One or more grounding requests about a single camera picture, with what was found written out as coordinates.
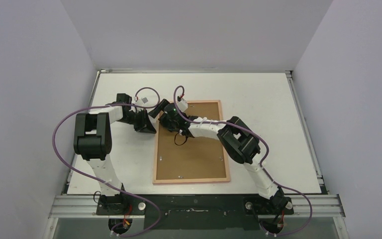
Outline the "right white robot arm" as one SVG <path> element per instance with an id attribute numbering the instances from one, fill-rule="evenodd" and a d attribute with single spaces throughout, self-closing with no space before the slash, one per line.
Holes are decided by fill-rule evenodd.
<path id="1" fill-rule="evenodd" d="M 239 117 L 227 121 L 208 119 L 185 114 L 187 108 L 185 100 L 170 103 L 164 99 L 149 112 L 149 116 L 158 119 L 164 129 L 186 138 L 218 140 L 228 156 L 247 170 L 262 197 L 261 206 L 266 213 L 282 214 L 293 210 L 290 198 L 266 172 L 263 164 L 266 156 L 261 155 L 262 140 L 256 138 Z"/>

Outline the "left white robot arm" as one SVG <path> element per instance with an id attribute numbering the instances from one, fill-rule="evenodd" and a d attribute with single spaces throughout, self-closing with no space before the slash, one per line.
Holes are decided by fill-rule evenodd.
<path id="1" fill-rule="evenodd" d="M 110 152 L 112 150 L 111 124 L 122 122 L 132 125 L 136 132 L 155 134 L 147 112 L 147 98 L 132 98 L 119 93 L 112 106 L 90 113 L 76 115 L 74 151 L 92 168 L 99 179 L 98 209 L 115 214 L 125 214 L 132 206 L 122 193 L 124 185 L 117 177 Z"/>

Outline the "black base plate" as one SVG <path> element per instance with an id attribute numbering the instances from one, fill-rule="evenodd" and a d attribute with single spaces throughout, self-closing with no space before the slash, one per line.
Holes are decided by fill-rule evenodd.
<path id="1" fill-rule="evenodd" d="M 147 228 L 155 230 L 222 230 L 241 228 L 258 230 L 260 225 L 271 227 L 282 215 L 294 214 L 291 198 L 274 196 L 265 199 L 258 194 L 194 194 L 102 196 L 97 201 L 96 214 L 119 216 L 110 225 L 127 221 L 132 227 L 134 216 L 144 217 Z"/>

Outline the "aluminium rail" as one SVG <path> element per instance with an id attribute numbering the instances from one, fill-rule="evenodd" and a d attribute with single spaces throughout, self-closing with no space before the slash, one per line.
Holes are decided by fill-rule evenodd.
<path id="1" fill-rule="evenodd" d="M 306 200 L 301 195 L 289 195 L 293 204 L 292 217 L 308 217 L 309 202 L 312 205 L 313 217 L 333 218 L 344 217 L 343 206 L 338 195 L 307 195 Z M 61 195 L 56 196 L 51 207 L 49 218 L 121 218 L 121 215 L 98 215 L 97 203 L 92 195 Z"/>

